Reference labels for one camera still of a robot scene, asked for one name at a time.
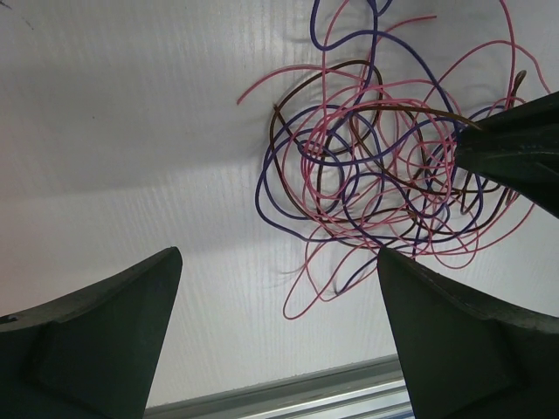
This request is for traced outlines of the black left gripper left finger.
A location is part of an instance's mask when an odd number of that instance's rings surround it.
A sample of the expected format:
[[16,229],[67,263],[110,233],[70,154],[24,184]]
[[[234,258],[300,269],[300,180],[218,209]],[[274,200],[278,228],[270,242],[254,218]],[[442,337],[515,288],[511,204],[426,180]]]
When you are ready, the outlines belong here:
[[1,318],[3,418],[141,418],[180,282],[170,247]]

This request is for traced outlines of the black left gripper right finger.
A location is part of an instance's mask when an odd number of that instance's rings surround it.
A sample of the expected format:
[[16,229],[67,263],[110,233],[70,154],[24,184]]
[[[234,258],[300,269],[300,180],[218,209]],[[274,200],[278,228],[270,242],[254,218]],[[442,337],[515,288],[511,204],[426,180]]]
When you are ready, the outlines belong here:
[[558,319],[389,248],[379,283],[417,418],[556,418]]

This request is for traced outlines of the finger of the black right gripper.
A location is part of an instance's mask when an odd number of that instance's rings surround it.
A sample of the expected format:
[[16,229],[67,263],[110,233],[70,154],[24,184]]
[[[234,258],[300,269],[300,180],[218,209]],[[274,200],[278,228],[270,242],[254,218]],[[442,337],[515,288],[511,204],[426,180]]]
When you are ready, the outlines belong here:
[[455,150],[460,168],[525,196],[550,214],[558,212],[558,132],[464,134]]
[[558,95],[550,93],[477,121],[476,127],[469,127],[469,138],[558,127]]

